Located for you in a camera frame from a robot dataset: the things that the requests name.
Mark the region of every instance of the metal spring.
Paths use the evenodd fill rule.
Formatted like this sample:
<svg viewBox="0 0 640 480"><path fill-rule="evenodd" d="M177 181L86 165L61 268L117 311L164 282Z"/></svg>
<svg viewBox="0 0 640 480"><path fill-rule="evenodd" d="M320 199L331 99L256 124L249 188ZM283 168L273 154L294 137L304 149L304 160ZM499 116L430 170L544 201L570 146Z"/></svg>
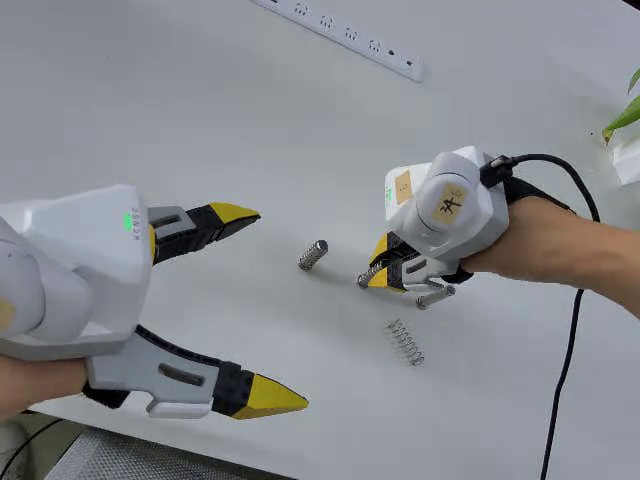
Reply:
<svg viewBox="0 0 640 480"><path fill-rule="evenodd" d="M416 306L420 310L426 310L430 305L433 305L436 302L444 300L445 298L449 298L452 295L456 294L456 288L452 285L442 286L442 288L436 292L433 292L429 295L422 295L416 299Z"/></svg>
<svg viewBox="0 0 640 480"><path fill-rule="evenodd" d="M399 318L387 325L389 334L395 342L398 349L404 354L409 365L417 367L424 363L424 354L420 351L418 344L415 342L407 327L404 326Z"/></svg>
<svg viewBox="0 0 640 480"><path fill-rule="evenodd" d="M369 270L367 270L366 272L358 275L358 285L360 286L360 288L367 288L369 287L369 282L371 281L371 279L373 277L376 276L376 274L382 270L384 267L382 266L382 263L376 263L373 267L371 267Z"/></svg>
<svg viewBox="0 0 640 480"><path fill-rule="evenodd" d="M308 272L329 251L329 244L325 240L318 240L311 245L298 259L298 266Z"/></svg>

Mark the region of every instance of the black cable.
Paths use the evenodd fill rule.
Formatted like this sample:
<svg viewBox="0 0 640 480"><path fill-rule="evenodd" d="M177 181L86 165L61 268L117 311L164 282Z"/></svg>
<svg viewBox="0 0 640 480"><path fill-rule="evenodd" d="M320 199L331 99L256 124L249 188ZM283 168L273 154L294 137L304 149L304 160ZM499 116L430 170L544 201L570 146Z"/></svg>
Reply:
<svg viewBox="0 0 640 480"><path fill-rule="evenodd" d="M18 448L13 455L11 455L11 458L9 459L9 461L7 462L7 464L4 466L4 469L2 470L2 473L0 473L0 480L4 480L5 475L7 474L7 472L9 471L9 468L11 468L11 465L13 464L13 462L15 462L16 458L18 458L18 455L20 455L20 453L22 452L22 450L24 450L25 448L27 448L27 446L34 441L41 433L46 432L47 430L49 430L51 427L53 427L55 424L62 422L62 418L59 418L57 420L54 420L53 422L45 425L44 427L42 427L40 430L38 430L36 433L34 433L33 435L31 435L27 440L25 440L25 442L20 445L20 448Z"/></svg>
<svg viewBox="0 0 640 480"><path fill-rule="evenodd" d="M507 159L509 167L514 167L523 162L528 162L532 160L540 160L544 162L553 163L564 169L567 172L573 181L575 182L578 190L582 193L587 205L589 207L589 211L591 212L591 218L594 222L600 222L600 213L598 212L598 207L596 206L596 202L593 200L589 189L580 178L580 175L576 171L575 168L571 166L565 160L561 158L554 157L553 155L546 154L529 154L529 155L521 155L519 157L511 157ZM582 304L582 296L584 295L584 290L580 289L576 293L576 298L573 304L573 315L571 317L571 328L569 330L569 342L567 344L567 353L564 357L564 363L562 365L562 371L560 372L560 378L558 379L558 383L556 385L555 394L553 396L553 407L551 408L551 418L549 419L549 431L547 433L547 444L544 451L544 460L542 462L542 470L540 472L540 480L545 480L547 478L547 471L549 470L549 459L551 458L551 448L553 447L553 438L556 432L556 421L558 419L558 409L560 406L560 396L562 395L562 388L564 387L564 382L567 379L567 373L569 372L569 367L571 366L571 358L573 357L573 347L576 342L576 331L578 328L578 319L580 317L580 306Z"/></svg>

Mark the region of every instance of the power strip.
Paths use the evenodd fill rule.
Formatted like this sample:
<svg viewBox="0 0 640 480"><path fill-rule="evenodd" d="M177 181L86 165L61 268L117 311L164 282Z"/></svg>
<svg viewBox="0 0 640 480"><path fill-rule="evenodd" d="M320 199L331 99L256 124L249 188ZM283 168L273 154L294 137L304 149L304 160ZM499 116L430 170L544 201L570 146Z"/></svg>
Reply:
<svg viewBox="0 0 640 480"><path fill-rule="evenodd" d="M392 47L380 37L370 35L334 15L318 11L309 0L251 1L384 65L414 82L422 82L424 65L419 57L403 49Z"/></svg>

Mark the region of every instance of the white tabletop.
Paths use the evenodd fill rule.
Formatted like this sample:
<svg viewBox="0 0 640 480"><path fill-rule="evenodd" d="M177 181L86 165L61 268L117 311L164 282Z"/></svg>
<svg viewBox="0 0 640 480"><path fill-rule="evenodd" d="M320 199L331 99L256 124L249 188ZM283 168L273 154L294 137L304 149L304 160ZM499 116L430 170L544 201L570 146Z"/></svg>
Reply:
<svg viewBox="0 0 640 480"><path fill-rule="evenodd" d="M535 478L573 291L477 276L427 312L354 279L391 168L477 145L570 160L609 223L640 227L599 131L626 101L640 12L618 0L322 5L424 59L415 84L247 0L0 3L0 201L128 182L150 205L226 201L263 219L154 273L142 323L308 396L237 422L146 418L83 398L43 412L303 479ZM551 166L520 176L584 212ZM310 274L298 254L324 238ZM400 317L426 362L382 331ZM640 470L640 325L588 294L554 478Z"/></svg>

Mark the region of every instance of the label sticker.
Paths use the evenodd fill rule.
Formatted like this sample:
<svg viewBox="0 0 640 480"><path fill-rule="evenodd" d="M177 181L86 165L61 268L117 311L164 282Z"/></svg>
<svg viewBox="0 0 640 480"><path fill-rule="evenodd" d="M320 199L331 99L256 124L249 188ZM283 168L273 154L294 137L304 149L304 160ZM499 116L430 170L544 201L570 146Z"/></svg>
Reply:
<svg viewBox="0 0 640 480"><path fill-rule="evenodd" d="M16 314L16 308L0 297L0 332L8 330Z"/></svg>
<svg viewBox="0 0 640 480"><path fill-rule="evenodd" d="M407 170L402 175L396 177L396 201L398 205L401 205L411 197L413 197L413 192L411 191L411 174L409 170Z"/></svg>
<svg viewBox="0 0 640 480"><path fill-rule="evenodd" d="M469 191L460 185L447 183L431 218L445 225L451 225L460 215L468 193Z"/></svg>

